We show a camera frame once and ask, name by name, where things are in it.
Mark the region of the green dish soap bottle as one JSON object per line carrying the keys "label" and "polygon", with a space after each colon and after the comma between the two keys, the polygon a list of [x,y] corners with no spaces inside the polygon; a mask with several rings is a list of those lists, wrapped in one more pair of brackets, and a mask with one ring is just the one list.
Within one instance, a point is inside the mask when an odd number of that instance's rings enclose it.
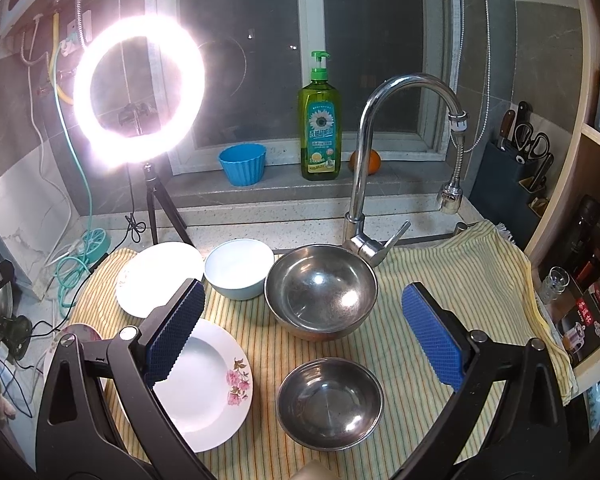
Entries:
{"label": "green dish soap bottle", "polygon": [[298,92],[300,165],[309,181],[334,180],[341,167],[340,92],[328,81],[324,50],[311,52],[310,82]]}

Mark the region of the large steel bowl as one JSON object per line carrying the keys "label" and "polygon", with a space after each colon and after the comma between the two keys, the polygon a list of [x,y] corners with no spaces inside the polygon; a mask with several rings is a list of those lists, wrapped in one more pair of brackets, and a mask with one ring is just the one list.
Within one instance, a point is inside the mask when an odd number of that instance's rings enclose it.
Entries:
{"label": "large steel bowl", "polygon": [[340,246],[286,252],[272,265],[264,298],[283,328],[307,341],[331,341],[357,330],[378,297],[373,268]]}

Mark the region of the black round clip device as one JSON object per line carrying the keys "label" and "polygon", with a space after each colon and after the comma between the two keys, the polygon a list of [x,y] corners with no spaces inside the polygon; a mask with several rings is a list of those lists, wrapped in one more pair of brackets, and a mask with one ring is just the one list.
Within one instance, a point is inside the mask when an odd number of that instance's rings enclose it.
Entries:
{"label": "black round clip device", "polygon": [[32,333],[32,323],[24,315],[0,316],[0,341],[6,344],[8,354],[16,361],[27,353]]}

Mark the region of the small steel bowl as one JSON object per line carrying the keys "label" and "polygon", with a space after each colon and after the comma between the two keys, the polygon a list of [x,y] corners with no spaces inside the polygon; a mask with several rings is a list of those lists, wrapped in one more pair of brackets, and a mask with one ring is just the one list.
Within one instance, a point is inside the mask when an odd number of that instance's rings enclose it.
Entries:
{"label": "small steel bowl", "polygon": [[320,452],[339,452],[366,440],[376,429],[385,393],[361,364],[340,358],[303,363],[280,384],[276,416],[294,442]]}

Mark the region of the pink azalea deep plate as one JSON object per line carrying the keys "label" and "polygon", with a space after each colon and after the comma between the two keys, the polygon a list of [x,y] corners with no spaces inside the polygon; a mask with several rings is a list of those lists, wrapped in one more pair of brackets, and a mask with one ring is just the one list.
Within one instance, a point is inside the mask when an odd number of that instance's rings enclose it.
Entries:
{"label": "pink azalea deep plate", "polygon": [[246,420],[251,367],[229,332],[199,320],[168,378],[152,391],[189,447],[207,452],[230,440]]}

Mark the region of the pink rose deep plate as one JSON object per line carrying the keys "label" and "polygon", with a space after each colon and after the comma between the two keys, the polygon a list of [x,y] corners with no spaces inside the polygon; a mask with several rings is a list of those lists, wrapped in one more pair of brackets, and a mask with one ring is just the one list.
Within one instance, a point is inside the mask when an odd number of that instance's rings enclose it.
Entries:
{"label": "pink rose deep plate", "polygon": [[80,341],[102,341],[102,335],[91,325],[76,323],[64,327],[55,336],[53,342],[50,344],[44,354],[43,382],[46,382],[48,373],[50,372],[50,367],[52,366],[58,344],[60,343],[61,338],[67,334],[75,334]]}

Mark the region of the light blue ceramic bowl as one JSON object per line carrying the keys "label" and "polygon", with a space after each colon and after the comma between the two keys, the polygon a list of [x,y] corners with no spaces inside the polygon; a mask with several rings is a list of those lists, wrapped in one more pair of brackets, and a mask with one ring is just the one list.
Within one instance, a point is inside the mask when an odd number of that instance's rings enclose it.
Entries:
{"label": "light blue ceramic bowl", "polygon": [[274,261],[274,252],[260,240],[229,240],[210,252],[204,277],[225,298],[250,300],[263,294]]}

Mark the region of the blue plastic cup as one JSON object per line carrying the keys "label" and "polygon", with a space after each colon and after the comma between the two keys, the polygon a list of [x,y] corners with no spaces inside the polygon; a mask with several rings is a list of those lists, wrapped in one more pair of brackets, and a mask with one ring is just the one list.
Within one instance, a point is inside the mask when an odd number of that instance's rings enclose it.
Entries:
{"label": "blue plastic cup", "polygon": [[264,174],[266,147],[246,143],[230,146],[219,156],[220,165],[234,186],[249,186],[258,183]]}

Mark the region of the dark knife block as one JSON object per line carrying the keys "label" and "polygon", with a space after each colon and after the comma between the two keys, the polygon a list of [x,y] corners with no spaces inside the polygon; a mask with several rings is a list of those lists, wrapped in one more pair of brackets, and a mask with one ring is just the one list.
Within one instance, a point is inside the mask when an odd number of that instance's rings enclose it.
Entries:
{"label": "dark knife block", "polygon": [[476,182],[469,200],[483,218],[503,223],[520,249],[527,247],[541,216],[530,208],[532,200],[544,198],[546,178],[530,188],[538,164],[521,165],[511,150],[501,151],[486,144]]}

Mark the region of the small clear glass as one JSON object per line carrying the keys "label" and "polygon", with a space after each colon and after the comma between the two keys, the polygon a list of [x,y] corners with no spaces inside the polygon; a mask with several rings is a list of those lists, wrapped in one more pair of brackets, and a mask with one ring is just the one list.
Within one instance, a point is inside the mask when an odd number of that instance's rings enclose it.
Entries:
{"label": "small clear glass", "polygon": [[553,266],[541,283],[538,296],[542,304],[551,304],[567,288],[570,282],[568,272],[560,266]]}

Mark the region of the orange fruit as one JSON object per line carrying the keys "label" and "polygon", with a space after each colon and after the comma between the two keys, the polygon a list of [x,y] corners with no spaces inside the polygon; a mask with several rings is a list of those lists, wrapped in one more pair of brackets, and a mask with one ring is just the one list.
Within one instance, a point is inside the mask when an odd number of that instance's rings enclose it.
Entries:
{"label": "orange fruit", "polygon": [[[351,171],[355,170],[356,161],[358,160],[358,152],[353,152],[348,161],[348,167]],[[368,159],[368,171],[367,173],[372,176],[377,174],[381,167],[380,155],[375,151],[370,151],[370,158]]]}

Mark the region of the dark glass bottle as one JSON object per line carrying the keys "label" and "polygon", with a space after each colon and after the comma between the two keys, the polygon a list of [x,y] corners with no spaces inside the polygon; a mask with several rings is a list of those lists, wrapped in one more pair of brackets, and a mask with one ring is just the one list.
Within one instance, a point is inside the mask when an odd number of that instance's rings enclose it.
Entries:
{"label": "dark glass bottle", "polygon": [[585,194],[577,212],[562,231],[555,245],[555,264],[563,268],[572,278],[588,256],[594,229],[600,220],[600,202]]}

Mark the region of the white plate with branch print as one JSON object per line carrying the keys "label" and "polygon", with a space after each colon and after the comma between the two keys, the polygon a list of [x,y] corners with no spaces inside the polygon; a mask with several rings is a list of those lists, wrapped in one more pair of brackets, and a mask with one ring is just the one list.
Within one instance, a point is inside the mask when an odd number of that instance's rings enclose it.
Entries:
{"label": "white plate with branch print", "polygon": [[134,318],[147,318],[164,306],[189,278],[201,281],[204,257],[189,244],[164,242],[148,247],[125,263],[116,279],[117,302]]}

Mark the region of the wooden shelf unit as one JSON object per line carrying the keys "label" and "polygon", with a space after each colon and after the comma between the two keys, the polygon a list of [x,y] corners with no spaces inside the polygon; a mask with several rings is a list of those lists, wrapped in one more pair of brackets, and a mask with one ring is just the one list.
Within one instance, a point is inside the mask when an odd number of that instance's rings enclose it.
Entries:
{"label": "wooden shelf unit", "polygon": [[539,268],[583,195],[600,202],[600,132],[594,118],[600,93],[600,0],[578,0],[582,26],[582,70],[576,120],[568,152],[547,210],[524,253],[535,284]]}

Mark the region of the yellow striped towel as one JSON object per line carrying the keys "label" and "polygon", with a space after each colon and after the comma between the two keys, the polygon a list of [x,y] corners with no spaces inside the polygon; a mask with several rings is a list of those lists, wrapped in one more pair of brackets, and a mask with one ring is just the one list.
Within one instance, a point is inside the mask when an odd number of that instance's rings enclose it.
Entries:
{"label": "yellow striped towel", "polygon": [[[498,342],[547,345],[562,400],[577,393],[569,356],[536,304],[526,255],[489,221],[434,246],[400,247],[376,271],[379,294],[370,315],[338,340],[299,339],[280,326],[263,298],[234,301],[206,293],[204,320],[229,332],[245,352],[253,378],[246,420],[230,440],[198,453],[221,479],[287,479],[316,460],[343,479],[385,479],[407,458],[451,395],[438,381],[401,308],[406,285],[424,284],[468,328]],[[385,408],[378,426],[350,450],[325,453],[304,448],[280,428],[275,398],[298,365],[318,358],[358,362],[378,378]]]}

